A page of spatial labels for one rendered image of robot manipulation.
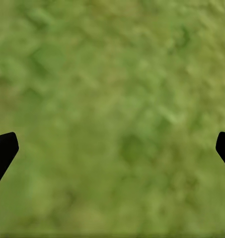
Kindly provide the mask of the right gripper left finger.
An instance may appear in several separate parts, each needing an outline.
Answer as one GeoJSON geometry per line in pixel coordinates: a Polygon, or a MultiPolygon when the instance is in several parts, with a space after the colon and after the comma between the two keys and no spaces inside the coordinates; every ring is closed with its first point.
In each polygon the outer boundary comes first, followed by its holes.
{"type": "Polygon", "coordinates": [[[0,180],[19,151],[15,132],[0,135],[0,180]]]}

